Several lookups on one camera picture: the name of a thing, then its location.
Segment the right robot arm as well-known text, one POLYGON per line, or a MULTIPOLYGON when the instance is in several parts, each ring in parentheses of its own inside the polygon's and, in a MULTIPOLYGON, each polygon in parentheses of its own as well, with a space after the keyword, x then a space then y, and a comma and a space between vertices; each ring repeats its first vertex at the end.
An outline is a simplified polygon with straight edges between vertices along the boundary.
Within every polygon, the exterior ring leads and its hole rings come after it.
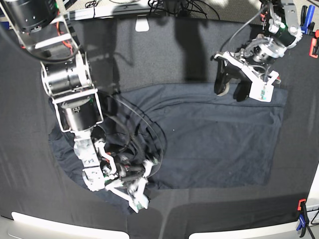
POLYGON ((87 188, 112 192, 136 213, 147 209, 145 188, 159 160, 147 157, 129 128, 102 108, 87 53, 57 2, 3 0, 0 8, 17 36, 14 47, 41 64, 60 130, 74 134, 87 188))

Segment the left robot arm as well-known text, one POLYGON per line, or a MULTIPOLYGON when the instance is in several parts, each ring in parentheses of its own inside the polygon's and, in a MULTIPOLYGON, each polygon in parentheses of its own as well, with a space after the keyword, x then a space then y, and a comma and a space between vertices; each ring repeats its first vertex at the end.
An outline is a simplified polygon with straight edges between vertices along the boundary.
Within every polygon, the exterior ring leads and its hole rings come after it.
POLYGON ((214 92, 223 96, 230 89, 230 80, 239 80, 234 93, 236 101, 251 98, 269 103, 280 74, 270 70, 288 49, 297 45, 303 33, 298 23, 297 9, 291 0, 263 0, 256 16, 262 22, 262 33, 236 52, 219 51, 214 59, 219 62, 214 92))

